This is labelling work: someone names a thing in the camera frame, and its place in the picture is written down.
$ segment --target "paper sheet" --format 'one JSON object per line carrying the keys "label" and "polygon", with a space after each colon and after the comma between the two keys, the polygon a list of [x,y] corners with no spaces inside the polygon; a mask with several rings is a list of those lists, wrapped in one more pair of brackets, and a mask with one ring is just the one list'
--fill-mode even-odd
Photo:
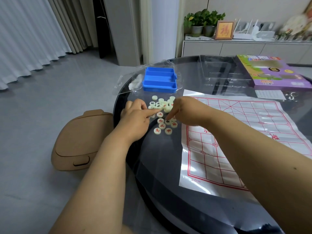
{"label": "paper sheet", "polygon": [[[312,158],[311,142],[298,130],[279,102],[252,97],[215,96],[189,90],[184,90],[183,95],[223,110],[268,137]],[[180,186],[225,198],[256,201],[208,130],[182,124],[181,143]]]}
{"label": "paper sheet", "polygon": [[258,98],[286,100],[283,92],[280,90],[255,90],[255,93]]}

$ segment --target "potted plant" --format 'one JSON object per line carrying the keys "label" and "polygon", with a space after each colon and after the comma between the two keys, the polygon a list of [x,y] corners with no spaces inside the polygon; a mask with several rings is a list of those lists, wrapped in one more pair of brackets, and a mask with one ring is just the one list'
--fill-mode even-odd
{"label": "potted plant", "polygon": [[225,13],[218,14],[217,11],[212,11],[210,13],[207,9],[204,9],[202,11],[202,16],[204,18],[204,34],[206,37],[212,37],[216,31],[218,20],[223,20]]}
{"label": "potted plant", "polygon": [[184,17],[184,27],[191,28],[193,37],[199,37],[204,27],[202,12],[197,11],[195,14],[188,13],[188,15]]}

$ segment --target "blue plastic tray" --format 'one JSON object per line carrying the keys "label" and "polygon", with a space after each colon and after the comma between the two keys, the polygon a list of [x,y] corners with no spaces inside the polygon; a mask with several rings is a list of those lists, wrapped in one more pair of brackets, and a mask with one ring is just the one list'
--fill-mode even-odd
{"label": "blue plastic tray", "polygon": [[177,90],[177,75],[174,73],[174,69],[147,67],[143,80],[143,90],[175,93]]}

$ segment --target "glass tabletop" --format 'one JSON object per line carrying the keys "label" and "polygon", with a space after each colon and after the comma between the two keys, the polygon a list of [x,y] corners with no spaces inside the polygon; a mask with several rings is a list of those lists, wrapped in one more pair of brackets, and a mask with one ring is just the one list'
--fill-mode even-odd
{"label": "glass tabletop", "polygon": [[[181,89],[172,94],[183,95],[184,89],[205,94],[257,97],[252,79],[236,64],[234,57],[192,56],[171,59],[175,72],[181,77]],[[168,67],[165,62],[155,67]],[[129,80],[122,91],[128,91]],[[297,124],[298,129],[311,141],[312,93],[291,91],[296,97],[281,101],[283,110]],[[119,94],[114,108],[114,124],[120,120],[120,112],[127,100],[140,98],[149,105],[153,92],[127,92]],[[168,99],[168,94],[156,93],[158,98]],[[157,118],[150,122],[147,134],[132,144],[127,163],[138,181],[165,209],[189,227],[201,233],[237,233],[234,229],[250,231],[264,224],[278,226],[259,204],[243,200],[225,199],[193,191],[179,186],[182,145],[181,124],[168,137],[157,136],[153,130]]]}

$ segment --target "game box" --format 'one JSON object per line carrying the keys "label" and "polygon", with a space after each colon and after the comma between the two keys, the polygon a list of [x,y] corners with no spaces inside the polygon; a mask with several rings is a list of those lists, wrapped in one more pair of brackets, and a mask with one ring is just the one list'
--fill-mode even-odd
{"label": "game box", "polygon": [[309,81],[279,57],[237,55],[237,58],[253,79],[256,90],[312,89]]}

